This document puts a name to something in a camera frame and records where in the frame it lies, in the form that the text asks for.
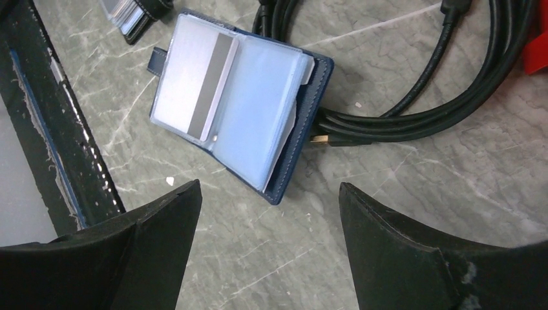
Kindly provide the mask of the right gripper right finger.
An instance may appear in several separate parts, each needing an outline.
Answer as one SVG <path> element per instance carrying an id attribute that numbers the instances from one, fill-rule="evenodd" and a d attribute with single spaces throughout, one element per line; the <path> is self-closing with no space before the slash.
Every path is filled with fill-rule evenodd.
<path id="1" fill-rule="evenodd" d="M 547 308 L 547 242 L 506 248 L 462 239 L 346 182 L 339 209 L 361 309 Z"/>

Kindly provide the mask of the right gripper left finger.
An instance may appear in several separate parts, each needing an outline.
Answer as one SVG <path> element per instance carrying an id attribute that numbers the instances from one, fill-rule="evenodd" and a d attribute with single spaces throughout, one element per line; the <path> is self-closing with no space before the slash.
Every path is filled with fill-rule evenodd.
<path id="1" fill-rule="evenodd" d="M 174 309 L 202 191 L 190 181 L 48 243 L 1 248 L 2 309 Z"/>

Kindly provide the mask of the blue card holder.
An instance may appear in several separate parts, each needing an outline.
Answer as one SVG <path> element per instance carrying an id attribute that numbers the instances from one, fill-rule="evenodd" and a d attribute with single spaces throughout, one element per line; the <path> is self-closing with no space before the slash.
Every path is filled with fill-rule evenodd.
<path id="1" fill-rule="evenodd" d="M 333 60 L 190 9 L 181 14 L 235 34 L 239 46 L 208 139 L 189 139 L 160 127 L 201 148 L 270 204 L 278 205 L 310 134 Z M 155 48 L 149 60 L 148 69 L 159 82 L 168 50 Z"/>

